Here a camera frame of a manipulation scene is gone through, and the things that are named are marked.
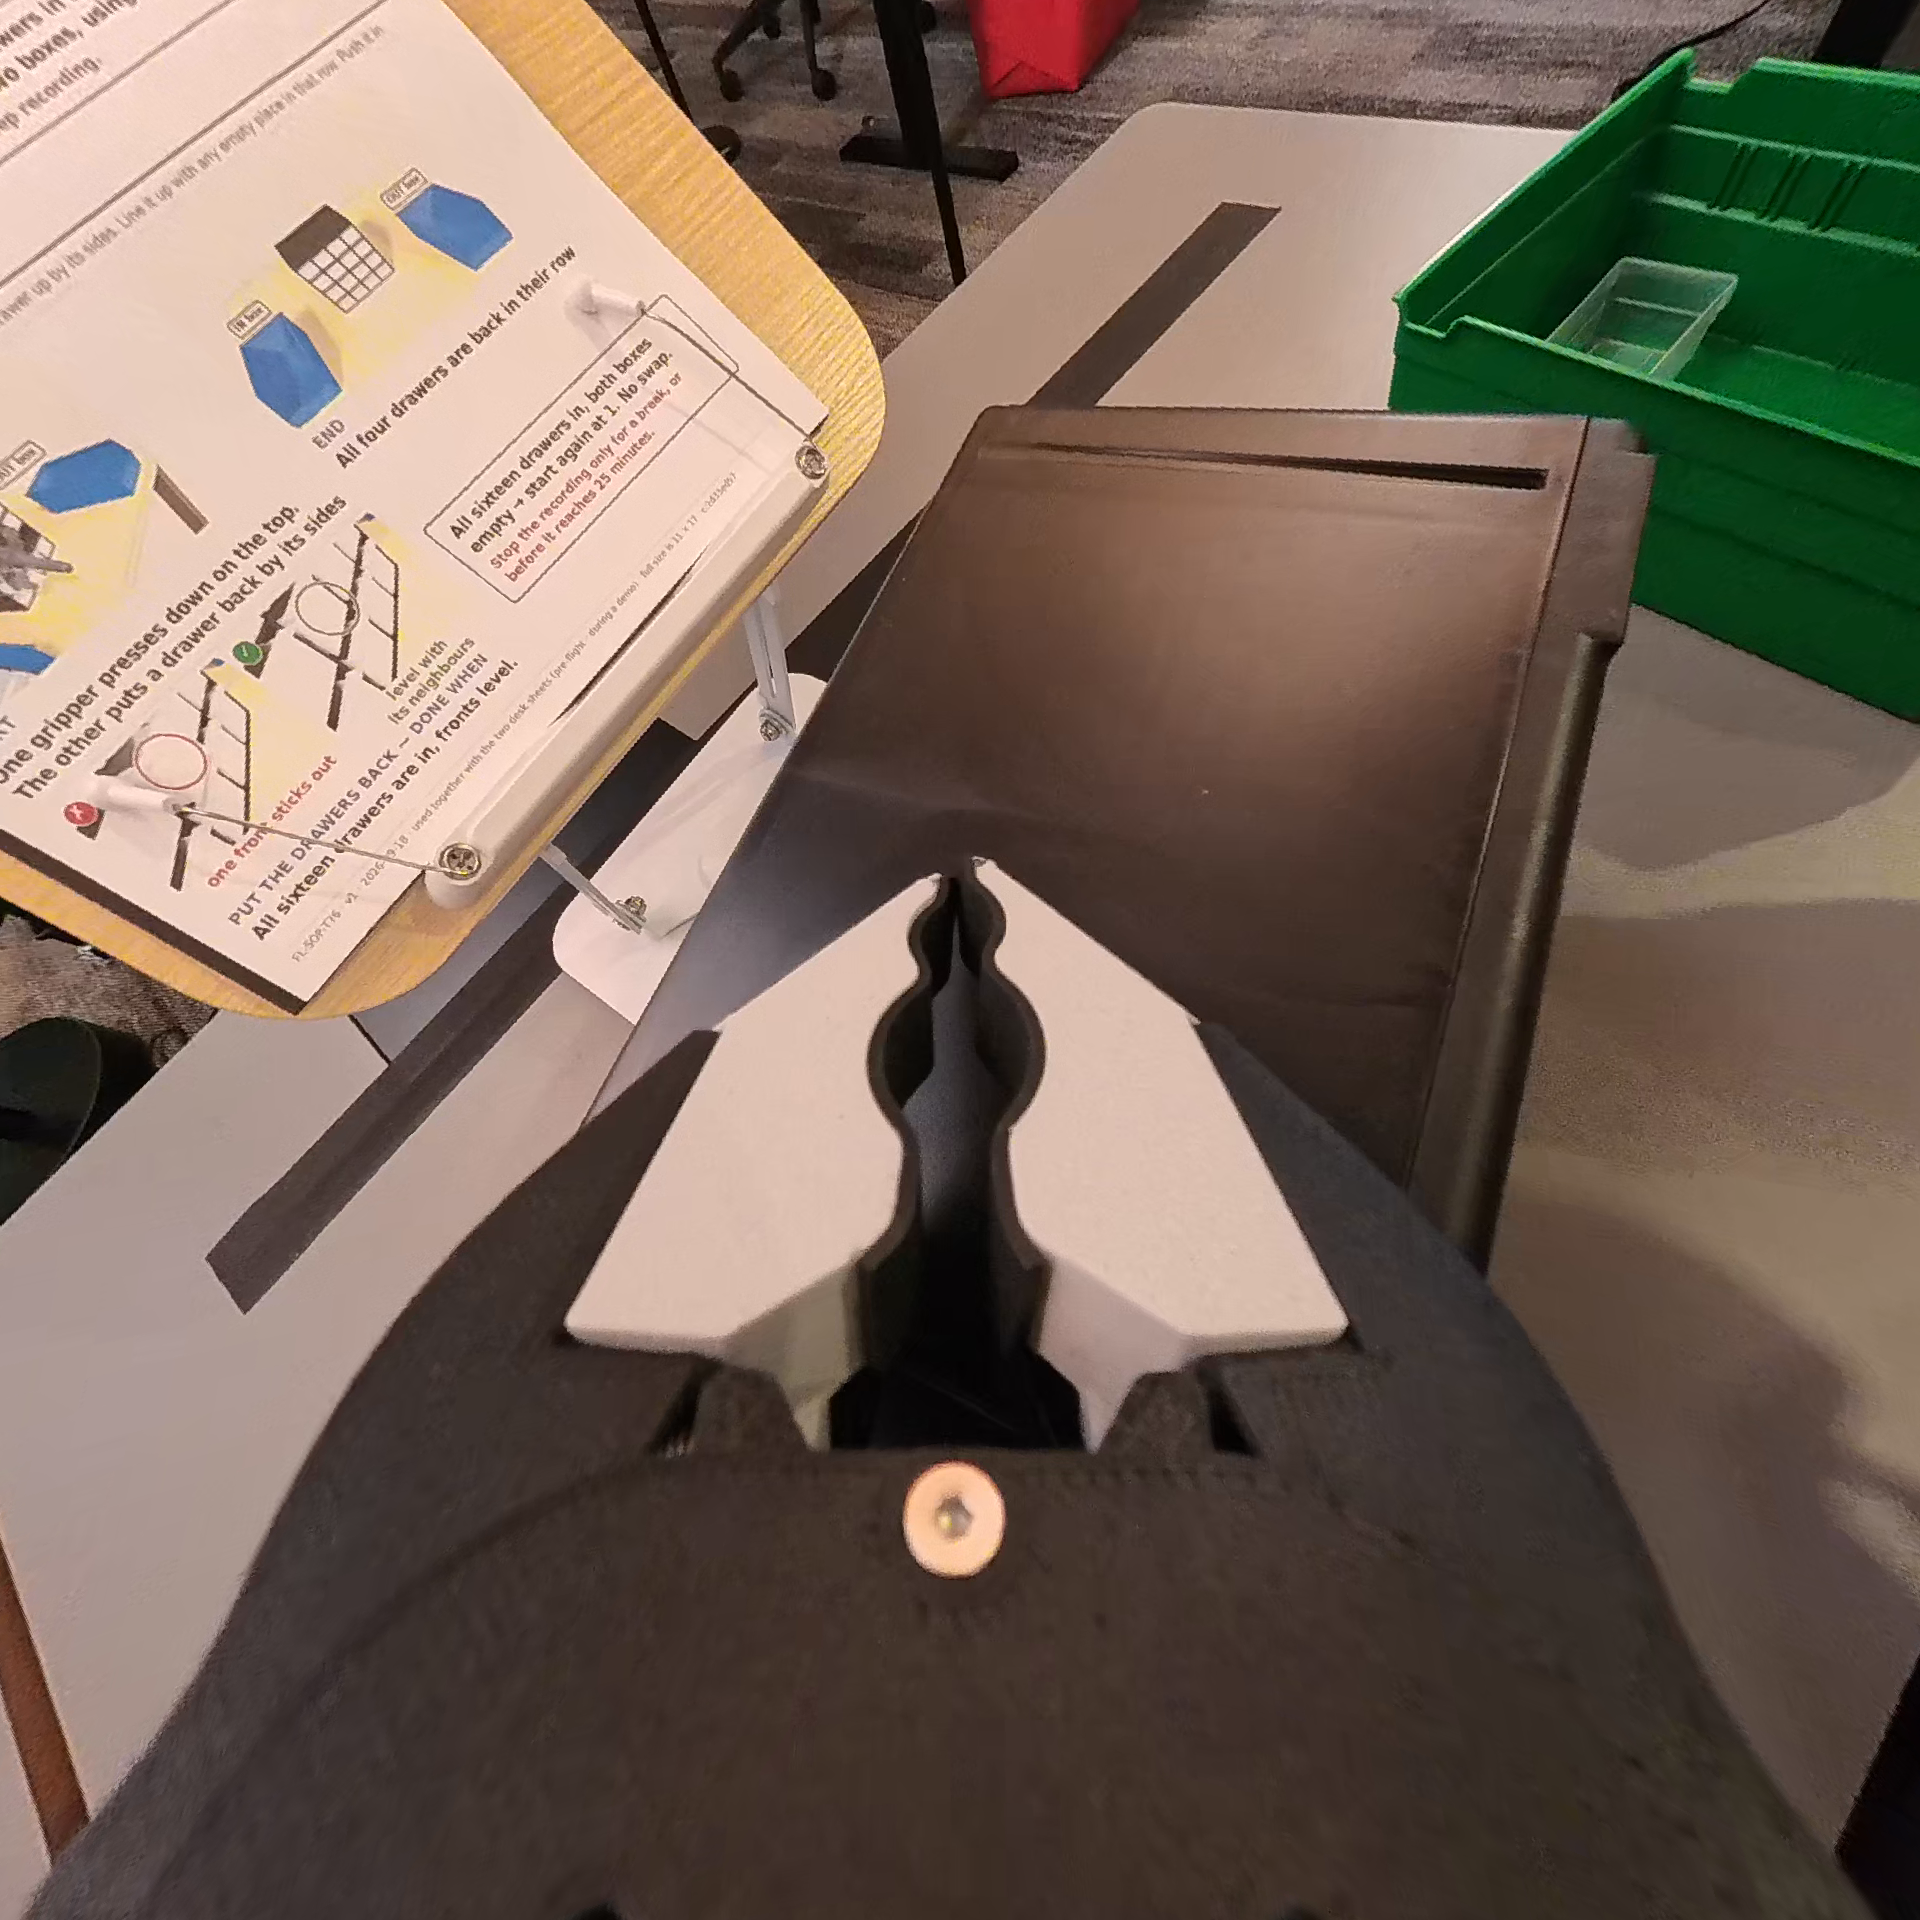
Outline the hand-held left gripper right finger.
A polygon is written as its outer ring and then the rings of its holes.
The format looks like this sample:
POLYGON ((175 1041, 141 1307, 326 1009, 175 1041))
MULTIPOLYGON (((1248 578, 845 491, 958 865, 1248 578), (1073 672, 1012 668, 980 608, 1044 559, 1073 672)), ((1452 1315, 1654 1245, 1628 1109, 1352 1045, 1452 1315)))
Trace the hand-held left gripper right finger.
POLYGON ((996 862, 971 879, 987 980, 1038 1036, 1006 1137, 1012 1215, 1044 1264, 1036 1353, 1087 1449, 1143 1379, 1339 1341, 1347 1312, 1198 1021, 996 862))

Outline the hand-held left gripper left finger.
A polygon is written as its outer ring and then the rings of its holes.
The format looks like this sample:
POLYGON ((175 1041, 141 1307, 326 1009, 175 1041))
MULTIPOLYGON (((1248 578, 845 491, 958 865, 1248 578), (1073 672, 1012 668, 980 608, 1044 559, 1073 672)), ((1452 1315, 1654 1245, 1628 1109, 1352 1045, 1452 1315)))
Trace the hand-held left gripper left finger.
POLYGON ((922 1153, 954 880, 923 876, 711 1032, 585 1285, 576 1343, 708 1359, 780 1389, 806 1447, 892 1359, 918 1289, 922 1153))

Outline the black drawer cabinet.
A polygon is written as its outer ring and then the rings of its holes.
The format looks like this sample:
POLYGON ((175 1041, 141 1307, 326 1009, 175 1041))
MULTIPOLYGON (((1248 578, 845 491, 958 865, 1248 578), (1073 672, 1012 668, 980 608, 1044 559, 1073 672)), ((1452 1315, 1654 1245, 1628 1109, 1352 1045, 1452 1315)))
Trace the black drawer cabinet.
POLYGON ((1566 1413, 1478 1263, 1651 478, 1609 421, 977 421, 640 1025, 680 1109, 727 1016, 954 882, 913 1309, 832 1399, 1050 1374, 1087 1441, 1013 1224, 1039 1039, 989 860, 1198 1023, 1349 1321, 1280 1355, 1396 1335, 1423 1399, 1566 1413))

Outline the green plastic bin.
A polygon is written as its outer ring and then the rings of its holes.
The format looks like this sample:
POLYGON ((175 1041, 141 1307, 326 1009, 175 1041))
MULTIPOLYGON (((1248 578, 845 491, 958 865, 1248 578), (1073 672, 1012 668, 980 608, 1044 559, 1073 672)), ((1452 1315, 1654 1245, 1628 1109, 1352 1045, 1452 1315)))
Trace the green plastic bin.
POLYGON ((1635 603, 1918 713, 1918 79, 1678 52, 1396 295, 1390 405, 1620 421, 1635 603), (1622 256, 1739 276, 1678 380, 1546 345, 1622 256))

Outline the clear plastic drawer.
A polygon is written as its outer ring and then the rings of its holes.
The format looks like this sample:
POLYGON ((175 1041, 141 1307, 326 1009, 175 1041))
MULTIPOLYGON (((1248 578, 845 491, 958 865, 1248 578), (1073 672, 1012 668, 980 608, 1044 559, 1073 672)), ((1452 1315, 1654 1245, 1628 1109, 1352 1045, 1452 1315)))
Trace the clear plastic drawer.
POLYGON ((1678 380, 1739 287, 1735 272, 1622 254, 1547 334, 1620 372, 1678 380))

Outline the dark green round base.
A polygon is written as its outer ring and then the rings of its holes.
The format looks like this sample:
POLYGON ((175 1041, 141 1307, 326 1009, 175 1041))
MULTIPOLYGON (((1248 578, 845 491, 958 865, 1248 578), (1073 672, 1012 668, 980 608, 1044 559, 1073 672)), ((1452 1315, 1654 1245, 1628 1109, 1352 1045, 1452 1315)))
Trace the dark green round base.
POLYGON ((102 1097, 106 1050, 87 1021, 32 1021, 2 1039, 2 1215, 78 1150, 102 1097))

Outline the person's black clothing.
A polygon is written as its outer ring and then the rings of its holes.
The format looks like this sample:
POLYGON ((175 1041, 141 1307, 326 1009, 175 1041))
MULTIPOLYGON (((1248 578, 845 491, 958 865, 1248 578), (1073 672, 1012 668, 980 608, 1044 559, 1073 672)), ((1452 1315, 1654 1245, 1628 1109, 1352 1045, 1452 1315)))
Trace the person's black clothing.
POLYGON ((1918 1919, 1918 1689, 1913 1662, 1835 1840, 1835 1860, 1879 1919, 1918 1919))

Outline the black table leg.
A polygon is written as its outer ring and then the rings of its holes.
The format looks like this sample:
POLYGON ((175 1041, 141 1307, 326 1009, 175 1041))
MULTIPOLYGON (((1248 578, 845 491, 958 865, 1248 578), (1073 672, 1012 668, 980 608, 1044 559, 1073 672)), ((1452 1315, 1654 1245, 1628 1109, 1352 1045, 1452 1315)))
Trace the black table leg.
POLYGON ((968 276, 951 181, 1004 185, 1020 171, 1020 157, 996 146, 954 146, 941 115, 923 47, 920 3, 870 4, 893 108, 893 129, 864 127, 837 149, 843 166, 892 171, 930 183, 945 265, 954 287, 968 276))

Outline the red bag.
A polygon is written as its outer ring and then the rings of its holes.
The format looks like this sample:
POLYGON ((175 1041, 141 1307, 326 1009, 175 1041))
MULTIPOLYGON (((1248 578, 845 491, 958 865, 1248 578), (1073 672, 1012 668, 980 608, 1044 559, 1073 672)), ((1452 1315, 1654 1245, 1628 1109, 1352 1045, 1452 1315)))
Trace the red bag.
POLYGON ((1127 30, 1139 3, 965 3, 982 97, 1075 93, 1127 30))

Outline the black office chair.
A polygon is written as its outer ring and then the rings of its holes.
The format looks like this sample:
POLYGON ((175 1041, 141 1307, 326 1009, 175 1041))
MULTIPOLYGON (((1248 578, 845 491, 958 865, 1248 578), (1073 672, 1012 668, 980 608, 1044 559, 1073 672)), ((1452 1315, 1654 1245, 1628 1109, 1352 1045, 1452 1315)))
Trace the black office chair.
POLYGON ((820 55, 823 4, 747 3, 733 16, 729 28, 710 56, 710 72, 725 104, 738 104, 745 99, 745 84, 736 71, 736 59, 756 38, 780 41, 788 10, 795 15, 798 44, 812 97, 821 104, 832 104, 837 99, 837 76, 827 71, 820 55))

